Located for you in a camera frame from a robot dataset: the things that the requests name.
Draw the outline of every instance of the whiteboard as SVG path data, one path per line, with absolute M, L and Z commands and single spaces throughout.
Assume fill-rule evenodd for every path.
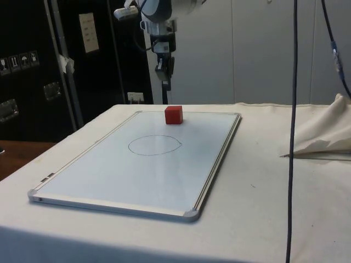
M 34 202 L 194 221 L 235 128 L 237 113 L 136 112 L 29 191 Z

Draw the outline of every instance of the white panel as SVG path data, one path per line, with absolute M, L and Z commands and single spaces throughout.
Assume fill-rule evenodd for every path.
M 293 1 L 233 0 L 235 102 L 291 103 Z M 315 0 L 299 1 L 298 102 L 309 102 Z
M 98 36 L 95 29 L 94 14 L 80 14 L 82 36 L 86 53 L 99 50 Z
M 182 125 L 166 125 L 164 112 L 140 112 L 58 172 L 38 196 L 183 215 L 196 208 L 237 119 L 233 113 L 185 112 Z
M 198 11 L 178 20 L 177 51 L 172 78 L 173 104 L 234 102 L 231 0 L 207 1 Z M 156 55 L 149 54 L 154 103 L 162 103 L 154 74 Z
M 351 1 L 326 0 L 326 6 L 344 64 L 346 81 L 351 85 Z M 335 70 L 321 1 L 317 0 L 311 101 L 316 104 L 330 104 L 337 93 L 346 95 Z

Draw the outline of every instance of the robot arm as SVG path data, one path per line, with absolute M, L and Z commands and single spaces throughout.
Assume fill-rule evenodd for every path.
M 151 50 L 157 54 L 155 71 L 162 82 L 163 103 L 167 104 L 167 91 L 171 91 L 176 50 L 177 19 L 188 15 L 207 0 L 126 0 L 125 8 L 114 12 L 117 19 L 136 17 L 141 12 L 140 27 L 150 35 Z

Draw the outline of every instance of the red cube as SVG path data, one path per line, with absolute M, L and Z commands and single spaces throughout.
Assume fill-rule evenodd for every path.
M 183 123 L 183 107 L 168 106 L 165 109 L 166 124 L 182 124 Z

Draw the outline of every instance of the drawn circle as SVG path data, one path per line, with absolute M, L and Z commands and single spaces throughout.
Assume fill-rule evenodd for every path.
M 135 139 L 128 145 L 128 148 L 136 155 L 155 156 L 174 152 L 181 146 L 182 143 L 174 137 L 149 135 Z

